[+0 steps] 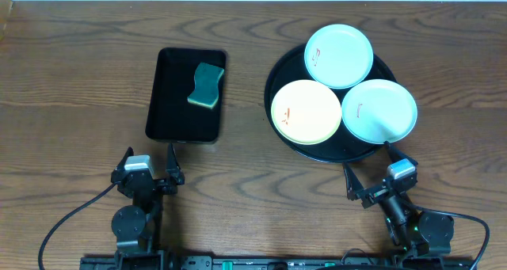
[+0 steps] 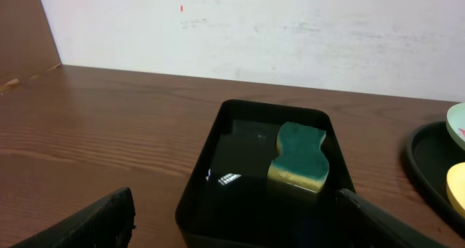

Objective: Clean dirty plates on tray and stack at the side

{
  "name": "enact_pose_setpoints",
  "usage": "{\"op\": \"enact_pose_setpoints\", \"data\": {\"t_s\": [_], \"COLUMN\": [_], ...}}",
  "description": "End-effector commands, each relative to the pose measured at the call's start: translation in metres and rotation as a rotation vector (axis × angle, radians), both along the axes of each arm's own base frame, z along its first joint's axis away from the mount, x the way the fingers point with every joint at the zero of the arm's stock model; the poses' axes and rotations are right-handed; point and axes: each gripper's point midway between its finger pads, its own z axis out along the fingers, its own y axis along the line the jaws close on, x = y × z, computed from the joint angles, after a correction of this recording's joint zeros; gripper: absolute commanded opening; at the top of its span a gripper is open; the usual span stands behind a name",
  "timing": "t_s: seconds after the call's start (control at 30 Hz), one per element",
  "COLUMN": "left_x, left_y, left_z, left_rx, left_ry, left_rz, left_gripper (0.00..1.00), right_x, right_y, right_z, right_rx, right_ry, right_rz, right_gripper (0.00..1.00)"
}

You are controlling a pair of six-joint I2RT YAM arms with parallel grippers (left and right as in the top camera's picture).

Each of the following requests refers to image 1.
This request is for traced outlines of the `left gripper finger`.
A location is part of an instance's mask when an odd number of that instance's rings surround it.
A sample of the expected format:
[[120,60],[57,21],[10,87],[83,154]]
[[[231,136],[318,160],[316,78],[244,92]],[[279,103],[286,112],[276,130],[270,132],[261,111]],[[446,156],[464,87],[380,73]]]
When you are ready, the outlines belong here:
[[177,162],[177,157],[173,144],[167,147],[166,172],[175,182],[175,185],[183,185],[185,183],[185,175]]
[[132,147],[130,146],[129,148],[127,148],[124,156],[122,157],[122,159],[120,160],[119,164],[117,165],[116,169],[124,169],[124,166],[126,164],[126,161],[128,160],[129,157],[131,157],[132,155],[134,154],[134,151],[132,149]]

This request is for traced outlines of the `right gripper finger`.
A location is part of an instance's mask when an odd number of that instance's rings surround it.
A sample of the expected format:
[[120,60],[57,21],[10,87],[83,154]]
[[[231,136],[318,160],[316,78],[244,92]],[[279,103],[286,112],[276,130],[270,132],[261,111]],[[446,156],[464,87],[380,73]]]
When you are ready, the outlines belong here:
[[363,185],[360,183],[359,179],[346,162],[343,162],[342,166],[345,175],[347,199],[348,200],[360,199],[361,194],[364,191]]
[[407,159],[412,165],[417,166],[417,161],[415,159],[401,152],[400,149],[395,147],[393,143],[385,141],[383,145],[386,148],[388,156],[393,163],[399,162],[403,159]]

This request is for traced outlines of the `light green plate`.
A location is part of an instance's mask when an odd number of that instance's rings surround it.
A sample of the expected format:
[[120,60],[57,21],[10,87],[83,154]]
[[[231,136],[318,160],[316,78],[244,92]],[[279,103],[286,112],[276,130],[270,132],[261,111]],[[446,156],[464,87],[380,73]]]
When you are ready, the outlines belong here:
[[373,49],[358,29],[327,25],[307,41],[303,59],[309,75],[332,89],[348,89],[363,81],[373,65]]
[[417,104],[397,82],[372,79],[345,95],[342,121],[356,138],[371,144],[394,143],[405,138],[417,123]]

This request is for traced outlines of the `green yellow sponge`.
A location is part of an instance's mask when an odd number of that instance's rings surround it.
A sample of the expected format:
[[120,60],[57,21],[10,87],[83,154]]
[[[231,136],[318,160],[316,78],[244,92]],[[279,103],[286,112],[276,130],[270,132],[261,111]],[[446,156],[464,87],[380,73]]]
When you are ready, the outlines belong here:
[[194,90],[187,96],[187,102],[213,109],[219,100],[219,81],[224,69],[208,63],[200,63],[194,73]]

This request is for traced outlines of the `yellow plate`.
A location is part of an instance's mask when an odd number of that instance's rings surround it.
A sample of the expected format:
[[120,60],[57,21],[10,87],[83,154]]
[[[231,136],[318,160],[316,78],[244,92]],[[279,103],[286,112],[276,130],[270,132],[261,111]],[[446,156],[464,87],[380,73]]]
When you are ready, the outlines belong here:
[[292,143],[315,145],[325,142],[341,124],[341,103],[327,86],[312,80],[297,80],[275,94],[271,108],[275,129]]

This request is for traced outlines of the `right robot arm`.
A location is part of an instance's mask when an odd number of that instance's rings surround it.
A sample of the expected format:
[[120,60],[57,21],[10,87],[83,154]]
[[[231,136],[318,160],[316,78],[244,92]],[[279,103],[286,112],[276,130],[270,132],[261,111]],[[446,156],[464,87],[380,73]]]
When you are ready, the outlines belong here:
[[409,257],[436,257],[451,252],[454,220],[435,211],[419,211],[407,192],[417,183],[418,162],[385,142],[391,164],[381,184],[364,188],[351,167],[344,163],[347,198],[360,200],[363,208],[378,204],[383,211],[393,244]]

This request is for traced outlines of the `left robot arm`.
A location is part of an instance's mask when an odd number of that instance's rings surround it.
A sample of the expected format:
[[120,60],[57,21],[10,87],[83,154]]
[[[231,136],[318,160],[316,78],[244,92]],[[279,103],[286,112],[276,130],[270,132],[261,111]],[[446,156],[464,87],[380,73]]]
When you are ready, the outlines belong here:
[[132,200],[112,217],[117,251],[125,257],[155,253],[162,227],[163,197],[177,194],[177,187],[185,183],[173,145],[167,148],[165,177],[155,179],[151,157],[135,155],[129,147],[113,170],[111,182]]

